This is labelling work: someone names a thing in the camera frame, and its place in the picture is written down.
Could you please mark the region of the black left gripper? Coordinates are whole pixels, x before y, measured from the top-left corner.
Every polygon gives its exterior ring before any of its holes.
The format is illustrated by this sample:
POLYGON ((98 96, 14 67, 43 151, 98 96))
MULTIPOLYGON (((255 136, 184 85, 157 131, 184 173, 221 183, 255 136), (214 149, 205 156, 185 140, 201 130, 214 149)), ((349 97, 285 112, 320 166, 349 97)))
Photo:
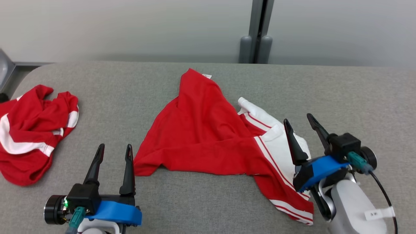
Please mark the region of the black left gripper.
MULTIPOLYGON (((104 157, 105 144, 100 144, 95 157, 85 176, 84 185, 99 186, 98 175, 104 157)), ((133 166, 133 149, 128 144, 125 154, 125 172, 123 185, 119 188, 120 195, 101 195, 101 205, 95 215, 86 214, 89 221, 102 220, 122 225, 137 225, 137 207, 135 205, 136 184, 133 166)), ((48 225, 63 225, 72 217, 69 203, 65 195, 52 195, 44 207, 44 220, 48 225)))

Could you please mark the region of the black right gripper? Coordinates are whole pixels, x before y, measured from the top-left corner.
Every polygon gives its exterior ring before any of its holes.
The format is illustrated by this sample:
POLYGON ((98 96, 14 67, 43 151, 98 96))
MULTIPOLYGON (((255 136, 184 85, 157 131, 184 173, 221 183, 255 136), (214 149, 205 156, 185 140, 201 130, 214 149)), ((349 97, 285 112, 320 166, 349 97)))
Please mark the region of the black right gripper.
POLYGON ((353 161, 349 158, 336 160, 336 154, 331 153, 329 143, 329 133, 311 114, 306 115, 312 129, 317 133, 321 144, 324 147, 324 156, 314 158, 308 161, 308 155, 302 150, 294 135, 294 130, 288 121, 283 120, 287 143, 289 146, 292 162, 294 166, 300 166, 296 170, 293 178, 293 186, 297 192, 311 190, 314 185, 318 185, 324 179, 323 188, 333 186, 337 182, 345 179, 348 173, 369 174, 377 168, 378 161, 376 154, 364 146, 361 147, 353 161))

